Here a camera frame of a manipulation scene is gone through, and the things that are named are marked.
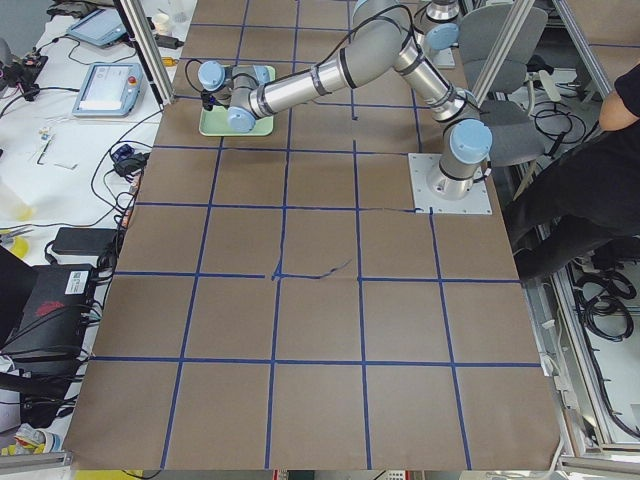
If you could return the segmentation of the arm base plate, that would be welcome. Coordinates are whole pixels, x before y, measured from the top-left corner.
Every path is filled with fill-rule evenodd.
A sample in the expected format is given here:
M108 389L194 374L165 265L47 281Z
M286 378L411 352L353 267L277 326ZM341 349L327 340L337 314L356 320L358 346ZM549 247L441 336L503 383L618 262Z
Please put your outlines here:
M438 69L454 69L456 67L451 47L441 50L430 47L428 57Z
M440 169L440 154L409 153L408 165L414 210L424 214L491 215L486 178L454 180Z

